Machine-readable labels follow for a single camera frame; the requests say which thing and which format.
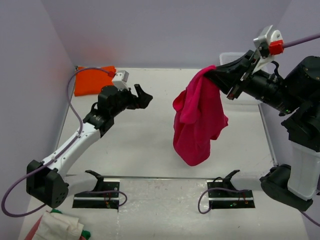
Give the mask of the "magenta t shirt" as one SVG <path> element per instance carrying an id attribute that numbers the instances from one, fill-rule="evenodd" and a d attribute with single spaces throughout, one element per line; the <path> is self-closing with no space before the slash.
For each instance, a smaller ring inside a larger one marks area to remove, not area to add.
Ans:
<path id="1" fill-rule="evenodd" d="M 220 89 L 205 74 L 215 65 L 195 74 L 185 90 L 173 101 L 173 148 L 182 160 L 194 167 L 210 157 L 211 141 L 229 125 L 221 101 Z"/>

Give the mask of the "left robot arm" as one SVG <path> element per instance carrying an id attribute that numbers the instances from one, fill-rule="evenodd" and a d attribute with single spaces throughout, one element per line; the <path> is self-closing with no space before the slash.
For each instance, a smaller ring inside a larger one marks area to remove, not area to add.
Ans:
<path id="1" fill-rule="evenodd" d="M 27 166 L 26 191 L 45 205 L 57 208 L 70 195 L 89 193 L 97 197 L 103 193 L 103 176 L 93 170 L 67 176 L 71 166 L 114 125 L 115 117 L 124 110 L 145 109 L 153 96 L 135 84 L 136 94 L 130 89 L 105 86 L 80 121 L 79 129 L 54 153 L 42 161 L 31 161 Z"/>

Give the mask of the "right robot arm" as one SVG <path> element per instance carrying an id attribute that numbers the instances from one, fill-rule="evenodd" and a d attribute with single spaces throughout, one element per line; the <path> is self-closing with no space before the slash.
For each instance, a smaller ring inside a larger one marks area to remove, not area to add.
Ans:
<path id="1" fill-rule="evenodd" d="M 260 185 L 273 200 L 305 212 L 320 191 L 320 59 L 305 57 L 287 77 L 258 69 L 260 62 L 249 50 L 206 77 L 228 99 L 246 93 L 285 117 L 282 126 L 293 146 L 292 162 L 273 167 Z"/>

